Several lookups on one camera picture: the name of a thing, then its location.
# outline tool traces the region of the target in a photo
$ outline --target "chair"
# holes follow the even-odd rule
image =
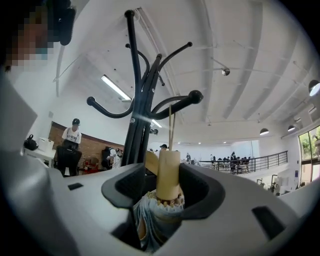
[[[65,177],[66,168],[69,168],[70,176],[77,175],[77,167],[81,156],[82,152],[80,151],[63,146],[56,147],[56,166],[63,177]]]
[[[94,174],[99,171],[98,169],[99,159],[96,157],[87,157],[83,160],[83,172],[84,174]]]

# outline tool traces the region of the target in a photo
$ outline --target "white desk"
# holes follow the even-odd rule
[[[52,167],[52,160],[54,159],[55,157],[55,154],[56,154],[56,150],[55,149],[51,149],[50,151],[47,151],[47,152],[44,152],[40,149],[36,149],[36,150],[29,150],[29,149],[24,149],[24,154],[26,156],[30,156],[30,157],[33,157],[33,158],[39,158],[41,159],[42,161],[46,160],[49,162],[49,168]]]

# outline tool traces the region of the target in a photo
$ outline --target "backpack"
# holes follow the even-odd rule
[[[39,146],[35,140],[33,140],[34,135],[31,134],[23,143],[23,146],[31,151],[36,150]]]

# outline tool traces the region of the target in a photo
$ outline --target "black bag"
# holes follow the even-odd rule
[[[38,144],[36,143],[36,141],[32,139],[33,137],[34,137],[34,135],[31,134],[29,136],[29,138],[27,138],[23,143],[23,146],[26,149],[32,150],[32,151],[36,150],[39,147]]]

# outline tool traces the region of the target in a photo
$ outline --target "brick wall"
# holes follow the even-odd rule
[[[62,145],[62,142],[63,142],[62,134],[64,133],[65,129],[66,127],[58,123],[52,122],[50,133],[49,133],[49,140],[54,141],[54,144],[53,144],[54,149],[56,149],[57,146]],[[99,159],[99,169],[102,169],[101,151],[104,150],[106,147],[111,147],[114,149],[121,149],[121,150],[124,149],[123,145],[114,144],[112,142],[91,137],[81,133],[81,143],[79,145],[79,151],[82,152],[82,156],[78,163],[78,166],[79,167],[83,166],[83,162],[85,158],[95,157]]]

